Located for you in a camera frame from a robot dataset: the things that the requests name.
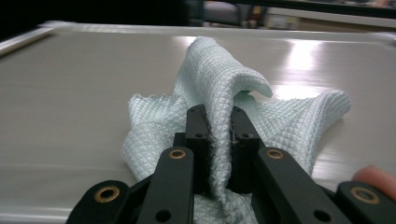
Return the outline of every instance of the textured fabric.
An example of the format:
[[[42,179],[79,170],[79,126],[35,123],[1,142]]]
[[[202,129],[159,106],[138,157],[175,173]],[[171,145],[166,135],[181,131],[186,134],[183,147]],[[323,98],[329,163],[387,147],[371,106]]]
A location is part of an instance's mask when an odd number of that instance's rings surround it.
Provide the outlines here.
[[[268,147],[287,150],[310,174],[321,134],[349,109],[342,91],[327,91],[316,98],[257,102],[248,93],[271,97],[267,80],[246,68],[213,39],[198,37],[188,48],[172,95],[129,103],[132,130],[122,157],[138,180],[151,175],[161,152],[172,146],[176,132],[185,132],[186,111],[204,104],[210,123],[212,150],[210,184],[214,199],[194,198],[195,223],[257,223],[250,195],[226,189],[231,175],[230,117],[234,105],[243,108]]]

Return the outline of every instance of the light blue towel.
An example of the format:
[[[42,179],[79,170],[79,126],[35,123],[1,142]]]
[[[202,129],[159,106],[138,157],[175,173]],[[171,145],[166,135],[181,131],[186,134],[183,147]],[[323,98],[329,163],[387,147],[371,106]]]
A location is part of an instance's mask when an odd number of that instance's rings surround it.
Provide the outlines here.
[[[248,93],[272,96],[267,80],[239,63],[216,41],[198,37],[188,47],[172,95],[129,103],[132,130],[122,147],[122,157],[137,180],[151,175],[175,133],[185,132],[187,109],[204,104],[211,127],[211,190],[215,199],[196,195],[195,223],[257,223],[250,195],[226,189],[231,175],[230,117],[233,106],[243,108],[268,147],[287,150],[311,174],[320,136],[349,109],[342,91],[327,91],[316,98],[262,103]]]

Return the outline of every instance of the folded cloth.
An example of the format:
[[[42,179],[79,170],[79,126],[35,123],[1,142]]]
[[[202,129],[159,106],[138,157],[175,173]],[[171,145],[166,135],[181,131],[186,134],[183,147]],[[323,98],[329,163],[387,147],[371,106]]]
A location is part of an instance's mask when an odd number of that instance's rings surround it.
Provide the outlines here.
[[[342,91],[326,91],[316,98],[258,102],[257,91],[272,96],[268,81],[239,63],[215,40],[197,37],[188,47],[172,95],[129,102],[132,130],[122,147],[122,157],[137,180],[151,175],[175,133],[185,132],[187,109],[204,104],[210,126],[210,186],[213,199],[194,196],[195,223],[257,223],[251,195],[226,189],[231,175],[230,118],[233,106],[247,112],[268,147],[287,150],[311,174],[318,141],[323,132],[349,109]]]

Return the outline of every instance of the table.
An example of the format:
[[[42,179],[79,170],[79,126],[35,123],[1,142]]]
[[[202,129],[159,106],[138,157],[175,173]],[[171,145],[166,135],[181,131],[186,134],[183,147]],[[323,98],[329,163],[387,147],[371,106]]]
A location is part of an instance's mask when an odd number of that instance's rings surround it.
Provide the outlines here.
[[[320,185],[335,190],[368,164],[396,175],[393,34],[53,22],[0,44],[0,223],[64,223],[94,184],[135,183],[120,157],[127,103],[170,94],[198,35],[262,73],[276,99],[349,95],[318,146]]]

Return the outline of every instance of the brass screw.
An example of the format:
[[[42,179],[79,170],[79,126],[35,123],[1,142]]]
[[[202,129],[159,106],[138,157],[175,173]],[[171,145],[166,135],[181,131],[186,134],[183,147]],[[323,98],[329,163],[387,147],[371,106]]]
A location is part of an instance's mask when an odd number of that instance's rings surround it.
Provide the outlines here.
[[[372,192],[369,189],[364,189],[361,187],[353,187],[350,190],[350,192],[356,199],[358,199],[364,203],[377,204],[377,203],[381,202],[378,195],[376,195],[374,192]]]
[[[182,159],[186,156],[186,152],[181,149],[175,149],[169,152],[169,157],[175,160]]]
[[[265,154],[269,158],[276,159],[276,160],[283,158],[283,153],[280,150],[278,150],[278,149],[269,149],[269,150],[266,151]]]
[[[120,189],[116,186],[105,186],[95,193],[95,200],[98,203],[109,203],[120,195]]]

